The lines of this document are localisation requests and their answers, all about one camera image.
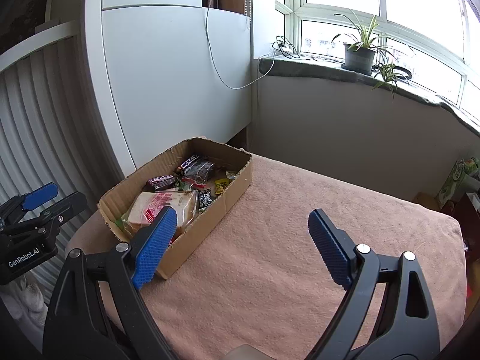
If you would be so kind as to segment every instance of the blue gripper pad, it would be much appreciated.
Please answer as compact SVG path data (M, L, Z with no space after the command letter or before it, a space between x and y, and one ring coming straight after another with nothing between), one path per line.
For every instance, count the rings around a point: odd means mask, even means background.
M54 183L48 183L43 187L25 195L22 203L22 208L27 211L33 211L49 200L52 200L58 195L59 189Z
M177 229L177 213L172 208L164 215L150 238L137 254L135 273L131 278L134 287L139 290L143 284L152 280L155 270L163 257L169 242Z
M333 281L341 285L345 291L349 290L352 285L349 259L339 246L332 231L316 211L312 211L308 217L308 231Z

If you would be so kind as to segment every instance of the fabric surface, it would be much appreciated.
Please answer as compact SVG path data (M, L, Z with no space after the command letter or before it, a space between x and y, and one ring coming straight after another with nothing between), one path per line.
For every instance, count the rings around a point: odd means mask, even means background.
M250 344L277 360L303 359L344 295L308 233L308 214L322 208L355 243L378 254L413 251L435 306L441 347L462 325L466 275L460 227L417 204L254 156L251 186L210 236L167 281L155 277L141 295L160 330L183 359L220 359ZM86 253L116 242L99 213L68 249ZM383 286L356 346L365 343ZM111 298L102 296L118 322Z

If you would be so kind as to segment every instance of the gray flower pot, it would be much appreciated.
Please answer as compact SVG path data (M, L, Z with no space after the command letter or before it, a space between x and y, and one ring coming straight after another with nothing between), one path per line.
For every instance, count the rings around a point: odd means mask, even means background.
M352 47L351 44L344 43L345 46L345 64L342 65L344 69L349 71L356 71L371 76L371 66L374 64L375 50L360 47Z

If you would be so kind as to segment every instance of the silver screw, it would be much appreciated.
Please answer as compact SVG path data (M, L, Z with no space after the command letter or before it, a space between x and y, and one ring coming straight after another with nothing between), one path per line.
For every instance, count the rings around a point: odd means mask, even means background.
M404 252L404 253L403 253L403 256L404 256L407 260L409 260L409 261L415 260L415 255L414 255L413 252L411 252L411 251L406 251L406 252Z
M80 256L80 249L72 249L68 255L73 259L77 258L78 256Z
M126 242L121 242L119 243L116 247L115 247L115 250L116 251L119 251L119 252L124 252L124 251L127 251L128 248L129 248L129 244L126 243Z
M365 244L358 244L357 250L362 254L367 254L367 253L370 253L370 246Z

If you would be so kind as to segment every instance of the logo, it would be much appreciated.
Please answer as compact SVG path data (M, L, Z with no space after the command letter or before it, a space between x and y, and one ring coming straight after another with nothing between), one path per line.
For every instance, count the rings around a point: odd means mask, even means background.
M9 261L9 262L8 262L8 266L9 266L10 268L13 268L14 266L17 266L18 264L27 261L29 258L32 258L32 257L35 256L36 254L40 254L40 251L38 250L37 247L36 247L35 249L33 249L32 251L28 252L27 254L24 254L23 256L17 257L17 258L14 259L13 261Z

